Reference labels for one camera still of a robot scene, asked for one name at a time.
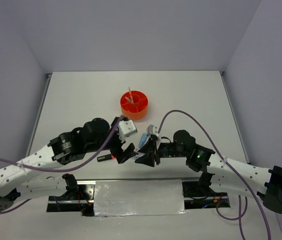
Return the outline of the blue translucent eraser case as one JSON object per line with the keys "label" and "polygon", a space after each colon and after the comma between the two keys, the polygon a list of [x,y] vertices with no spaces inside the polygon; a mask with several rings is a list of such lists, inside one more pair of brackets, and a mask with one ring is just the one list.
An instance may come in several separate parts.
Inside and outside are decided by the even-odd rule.
{"label": "blue translucent eraser case", "polygon": [[148,141],[148,134],[144,133],[142,137],[140,138],[140,141],[138,143],[138,148],[139,149],[142,148],[146,144],[147,141]]}

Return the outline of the orange black highlighter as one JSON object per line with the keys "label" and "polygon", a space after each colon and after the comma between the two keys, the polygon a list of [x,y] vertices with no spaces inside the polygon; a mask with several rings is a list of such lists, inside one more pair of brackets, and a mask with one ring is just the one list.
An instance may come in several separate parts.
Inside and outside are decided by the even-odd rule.
{"label": "orange black highlighter", "polygon": [[97,162],[104,162],[109,160],[115,160],[116,158],[112,154],[106,154],[97,157]]}

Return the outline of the orange thin highlighter pen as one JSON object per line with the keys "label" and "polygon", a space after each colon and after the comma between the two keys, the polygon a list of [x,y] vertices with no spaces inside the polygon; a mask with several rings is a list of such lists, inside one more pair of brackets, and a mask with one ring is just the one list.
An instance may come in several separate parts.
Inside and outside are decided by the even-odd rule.
{"label": "orange thin highlighter pen", "polygon": [[133,98],[130,87],[128,87],[128,92],[129,92],[129,97],[132,97],[132,98]]}

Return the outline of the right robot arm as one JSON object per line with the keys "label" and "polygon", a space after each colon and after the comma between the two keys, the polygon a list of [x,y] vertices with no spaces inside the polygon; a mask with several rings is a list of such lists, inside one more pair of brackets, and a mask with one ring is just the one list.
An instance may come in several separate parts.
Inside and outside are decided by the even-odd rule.
{"label": "right robot arm", "polygon": [[135,163],[155,167],[162,158],[185,158],[191,170],[201,173],[198,190],[202,195],[215,192],[247,198],[258,196],[264,207],[282,214],[282,167],[261,168],[220,158],[214,150],[197,144],[185,130],[175,132],[172,142],[157,141],[157,136],[151,136],[139,150],[142,156]]}

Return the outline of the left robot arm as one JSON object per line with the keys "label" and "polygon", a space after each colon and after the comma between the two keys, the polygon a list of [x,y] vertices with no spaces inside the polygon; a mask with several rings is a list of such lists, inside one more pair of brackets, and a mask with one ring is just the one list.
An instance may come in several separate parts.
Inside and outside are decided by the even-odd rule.
{"label": "left robot arm", "polygon": [[74,199],[80,189],[71,172],[103,150],[109,150],[120,164],[135,156],[132,143],[122,148],[126,138],[135,133],[134,122],[126,117],[116,117],[112,123],[95,118],[18,162],[5,160],[7,166],[0,168],[0,214],[13,211],[17,202],[25,204],[43,196]]}

